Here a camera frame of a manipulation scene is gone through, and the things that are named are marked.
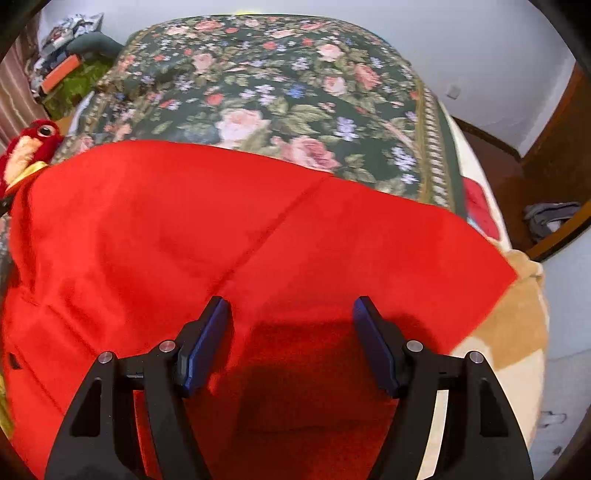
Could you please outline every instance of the green blanket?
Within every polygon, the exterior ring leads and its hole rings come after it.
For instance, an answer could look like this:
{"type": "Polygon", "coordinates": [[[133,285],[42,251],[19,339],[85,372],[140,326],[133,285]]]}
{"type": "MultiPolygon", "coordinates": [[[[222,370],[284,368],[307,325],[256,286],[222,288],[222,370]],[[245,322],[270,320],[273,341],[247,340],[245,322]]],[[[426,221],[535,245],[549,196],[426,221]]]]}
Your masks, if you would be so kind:
{"type": "Polygon", "coordinates": [[[339,20],[216,15],[142,30],[54,162],[148,138],[267,155],[466,216],[437,99],[387,42],[339,20]]]}

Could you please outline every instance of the curtain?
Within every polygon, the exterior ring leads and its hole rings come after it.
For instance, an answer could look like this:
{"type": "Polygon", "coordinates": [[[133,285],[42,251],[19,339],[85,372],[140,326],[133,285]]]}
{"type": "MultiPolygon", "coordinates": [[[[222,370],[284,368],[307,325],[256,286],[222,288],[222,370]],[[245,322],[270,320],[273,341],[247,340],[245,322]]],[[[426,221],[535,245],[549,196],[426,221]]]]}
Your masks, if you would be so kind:
{"type": "Polygon", "coordinates": [[[0,64],[0,154],[33,120],[48,118],[45,109],[33,99],[25,72],[27,62],[37,52],[38,27],[36,15],[0,64]]]}

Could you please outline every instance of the wall outlet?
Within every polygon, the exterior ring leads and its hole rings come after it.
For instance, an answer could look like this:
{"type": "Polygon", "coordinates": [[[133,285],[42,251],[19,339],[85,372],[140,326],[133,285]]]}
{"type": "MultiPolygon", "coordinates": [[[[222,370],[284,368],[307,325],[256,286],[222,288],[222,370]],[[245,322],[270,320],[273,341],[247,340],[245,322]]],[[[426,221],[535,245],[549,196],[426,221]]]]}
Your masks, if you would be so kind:
{"type": "Polygon", "coordinates": [[[458,85],[450,85],[449,88],[447,89],[446,95],[449,98],[456,100],[460,96],[461,92],[462,92],[462,90],[460,87],[458,87],[458,85]]]}

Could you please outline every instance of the red cloth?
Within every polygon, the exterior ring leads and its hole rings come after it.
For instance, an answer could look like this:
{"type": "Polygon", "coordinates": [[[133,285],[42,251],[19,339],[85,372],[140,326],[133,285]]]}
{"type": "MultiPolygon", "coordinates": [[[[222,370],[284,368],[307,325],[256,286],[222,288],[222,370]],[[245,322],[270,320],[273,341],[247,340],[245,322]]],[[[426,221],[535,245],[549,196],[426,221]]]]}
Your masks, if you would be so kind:
{"type": "Polygon", "coordinates": [[[474,180],[467,179],[466,177],[462,177],[462,179],[464,180],[468,215],[476,222],[485,235],[495,240],[500,240],[501,234],[499,233],[499,227],[491,215],[491,209],[486,201],[484,190],[474,180]]]}
{"type": "MultiPolygon", "coordinates": [[[[515,278],[441,208],[215,147],[92,148],[24,185],[12,214],[4,365],[12,441],[39,477],[96,356],[145,353],[221,295],[232,326],[186,403],[214,478],[366,478],[394,404],[354,300],[449,352],[515,278]]],[[[138,419],[156,475],[139,401],[138,419]]]]}

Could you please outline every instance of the red stuffed toy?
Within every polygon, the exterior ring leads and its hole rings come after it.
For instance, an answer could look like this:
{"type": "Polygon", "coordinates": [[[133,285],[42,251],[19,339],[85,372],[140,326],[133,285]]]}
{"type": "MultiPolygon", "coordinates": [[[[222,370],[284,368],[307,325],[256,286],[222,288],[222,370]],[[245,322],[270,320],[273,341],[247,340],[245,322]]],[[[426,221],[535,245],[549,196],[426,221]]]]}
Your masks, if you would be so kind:
{"type": "Polygon", "coordinates": [[[0,180],[0,190],[6,191],[29,165],[43,161],[49,163],[64,137],[51,120],[35,120],[24,129],[19,137],[13,138],[6,151],[0,155],[0,168],[4,176],[0,180]]]}

